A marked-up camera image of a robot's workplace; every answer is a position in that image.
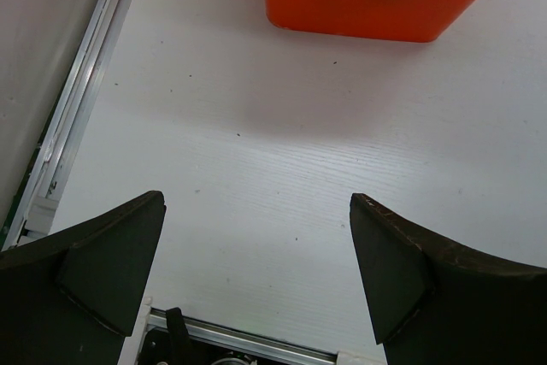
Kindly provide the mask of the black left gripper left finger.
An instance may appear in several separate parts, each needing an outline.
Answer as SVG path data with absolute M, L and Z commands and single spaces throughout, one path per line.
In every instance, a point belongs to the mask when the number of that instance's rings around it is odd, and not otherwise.
M 116 364 L 131 337 L 166 205 L 148 191 L 1 254 L 3 364 Z

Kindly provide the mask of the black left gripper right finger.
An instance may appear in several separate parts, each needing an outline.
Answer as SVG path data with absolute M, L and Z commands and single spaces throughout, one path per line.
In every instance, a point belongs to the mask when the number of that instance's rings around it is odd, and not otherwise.
M 543 364 L 546 271 L 472 249 L 371 197 L 350 229 L 373 334 L 390 364 Z

